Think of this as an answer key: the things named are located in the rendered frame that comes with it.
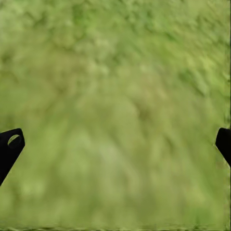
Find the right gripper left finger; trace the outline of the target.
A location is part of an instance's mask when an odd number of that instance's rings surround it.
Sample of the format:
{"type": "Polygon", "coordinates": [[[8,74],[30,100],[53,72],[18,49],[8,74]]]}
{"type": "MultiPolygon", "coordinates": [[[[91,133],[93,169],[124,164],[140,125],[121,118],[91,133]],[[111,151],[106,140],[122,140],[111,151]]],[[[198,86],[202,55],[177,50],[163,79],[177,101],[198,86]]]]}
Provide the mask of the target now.
{"type": "Polygon", "coordinates": [[[24,146],[25,140],[20,128],[0,133],[0,186],[24,146]]]}

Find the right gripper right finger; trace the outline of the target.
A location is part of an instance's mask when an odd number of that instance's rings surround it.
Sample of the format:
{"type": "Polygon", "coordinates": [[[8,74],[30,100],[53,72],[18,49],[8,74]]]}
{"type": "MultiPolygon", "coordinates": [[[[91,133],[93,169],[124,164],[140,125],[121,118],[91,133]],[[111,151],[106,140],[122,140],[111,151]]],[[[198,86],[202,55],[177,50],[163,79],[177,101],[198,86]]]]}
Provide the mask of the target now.
{"type": "Polygon", "coordinates": [[[231,166],[231,130],[219,128],[216,146],[223,155],[229,166],[231,166]]]}

